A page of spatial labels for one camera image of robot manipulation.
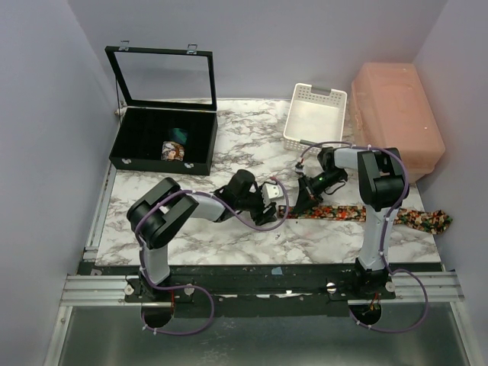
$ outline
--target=gray wall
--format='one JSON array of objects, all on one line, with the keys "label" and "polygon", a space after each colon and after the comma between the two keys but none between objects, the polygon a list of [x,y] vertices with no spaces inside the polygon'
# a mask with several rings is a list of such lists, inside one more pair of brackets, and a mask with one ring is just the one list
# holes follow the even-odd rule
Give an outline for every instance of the gray wall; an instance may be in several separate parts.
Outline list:
[{"label": "gray wall", "polygon": [[456,268],[478,339],[488,361],[488,2],[449,0],[415,64],[446,145],[435,171],[419,183],[428,210],[454,217],[436,238],[449,268]]},{"label": "gray wall", "polygon": [[42,364],[87,239],[114,91],[63,0],[0,3],[0,364]]},{"label": "gray wall", "polygon": [[297,82],[348,91],[365,61],[412,62],[446,0],[69,3],[111,78],[103,49],[119,40],[135,47],[198,43],[215,52],[218,97],[290,98]]}]

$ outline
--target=colorful cloth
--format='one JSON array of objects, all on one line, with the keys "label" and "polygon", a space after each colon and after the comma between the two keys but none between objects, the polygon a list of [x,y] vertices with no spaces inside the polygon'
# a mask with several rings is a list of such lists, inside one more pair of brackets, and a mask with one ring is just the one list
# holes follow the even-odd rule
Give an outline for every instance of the colorful cloth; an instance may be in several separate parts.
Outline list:
[{"label": "colorful cloth", "polygon": [[[283,217],[286,206],[278,206],[278,217]],[[366,208],[363,206],[318,206],[303,213],[293,213],[290,207],[288,219],[326,219],[338,221],[366,221]],[[443,210],[424,212],[400,208],[394,221],[395,224],[403,224],[412,229],[431,234],[440,234],[448,229],[452,223],[452,217]]]}]

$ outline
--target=container lid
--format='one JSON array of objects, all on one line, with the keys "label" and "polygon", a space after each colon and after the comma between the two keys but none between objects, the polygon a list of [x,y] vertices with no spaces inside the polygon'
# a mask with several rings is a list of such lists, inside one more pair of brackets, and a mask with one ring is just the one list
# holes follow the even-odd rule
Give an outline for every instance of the container lid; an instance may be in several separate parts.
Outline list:
[{"label": "container lid", "polygon": [[217,110],[212,52],[197,50],[196,44],[170,50],[128,47],[127,41],[105,52],[127,105]]}]

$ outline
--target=white plastic basket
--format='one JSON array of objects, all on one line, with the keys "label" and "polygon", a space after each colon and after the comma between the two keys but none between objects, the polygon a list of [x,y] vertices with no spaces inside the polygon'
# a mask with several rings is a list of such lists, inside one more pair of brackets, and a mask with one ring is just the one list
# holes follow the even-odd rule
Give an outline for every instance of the white plastic basket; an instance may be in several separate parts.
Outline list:
[{"label": "white plastic basket", "polygon": [[341,141],[347,99],[345,91],[296,84],[283,132],[284,148],[302,151],[314,143]]}]

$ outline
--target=marble surface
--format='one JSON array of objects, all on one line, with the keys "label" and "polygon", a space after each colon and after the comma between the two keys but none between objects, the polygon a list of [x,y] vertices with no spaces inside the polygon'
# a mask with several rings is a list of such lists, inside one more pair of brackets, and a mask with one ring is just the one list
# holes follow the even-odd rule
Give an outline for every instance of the marble surface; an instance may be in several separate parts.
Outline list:
[{"label": "marble surface", "polygon": [[[183,188],[213,191],[225,185],[238,169],[251,171],[258,183],[277,176],[297,198],[293,171],[299,152],[283,148],[283,129],[289,101],[220,100],[217,141],[211,175],[170,175],[118,171],[104,223],[97,265],[138,265],[138,245],[125,215],[128,208],[164,177],[173,177]],[[344,140],[351,140],[346,115]],[[306,173],[320,167],[308,155]],[[324,204],[360,204],[355,174],[344,188],[326,196]],[[416,188],[403,207],[423,210]],[[231,219],[208,223],[190,219],[169,244],[170,265],[248,265],[300,263],[352,263],[363,240],[363,223],[328,220],[287,220],[269,233],[260,233]],[[390,240],[391,262],[440,262],[432,235],[396,225]]]}]

